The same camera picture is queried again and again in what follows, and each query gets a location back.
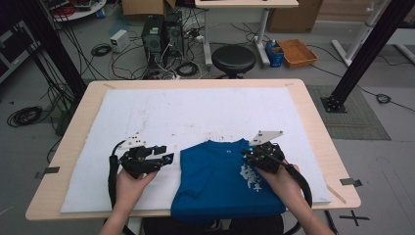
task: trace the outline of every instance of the table leg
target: table leg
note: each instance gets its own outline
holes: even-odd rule
[[[210,44],[208,41],[208,9],[205,9],[205,38],[204,38],[204,54],[205,54],[205,64],[209,70],[212,66],[211,62],[211,52]]]
[[[263,38],[263,34],[265,32],[266,20],[268,19],[268,13],[269,13],[269,9],[264,8],[263,13],[262,13],[262,17],[261,17],[261,20],[260,20],[259,36],[256,36],[254,38],[255,47],[256,47],[256,50],[259,53],[263,68],[269,66],[269,59],[268,59],[268,56],[266,56],[265,48],[263,47],[263,44],[262,44],[262,38]]]

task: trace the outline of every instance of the cardboard box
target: cardboard box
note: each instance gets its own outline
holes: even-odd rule
[[[311,32],[323,0],[299,0],[296,8],[273,10],[268,20],[270,32]]]
[[[166,15],[174,9],[176,0],[122,0],[122,11],[131,15]]]

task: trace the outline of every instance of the chair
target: chair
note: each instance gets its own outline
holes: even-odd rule
[[[215,67],[226,74],[217,77],[242,78],[238,73],[250,71],[255,63],[254,52],[242,46],[224,46],[213,52],[211,61]]]

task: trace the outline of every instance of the wooden table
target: wooden table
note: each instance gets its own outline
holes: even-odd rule
[[[171,89],[210,87],[287,87],[297,108],[305,134],[322,170],[333,202],[313,206],[316,210],[349,209],[360,206],[352,185],[343,186],[340,179],[349,178],[345,166],[318,114],[304,83],[299,79],[224,79],[224,80],[140,80],[94,81],[89,84],[50,167],[58,173],[45,174],[26,212],[29,220],[108,217],[108,212],[61,213],[71,174],[101,103],[109,89]],[[169,211],[134,211],[132,216],[163,216]]]
[[[212,65],[211,52],[209,45],[208,24],[216,23],[258,23],[258,36],[254,38],[254,45],[261,58],[262,66],[269,66],[269,60],[266,56],[262,44],[263,34],[265,32],[266,21],[270,8],[293,8],[299,5],[297,0],[227,0],[227,1],[201,1],[196,0],[197,7],[205,9],[205,63],[208,67]],[[255,11],[261,10],[260,16]]]

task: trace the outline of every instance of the white sheet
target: white sheet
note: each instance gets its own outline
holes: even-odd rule
[[[287,160],[300,166],[314,203],[331,196],[287,88],[109,90],[73,171],[62,212],[111,210],[107,178],[113,147],[135,132],[147,146],[174,153],[146,188],[136,210],[169,210],[180,184],[180,150],[207,140],[251,140],[259,130],[283,130]],[[117,151],[121,157],[124,151]]]

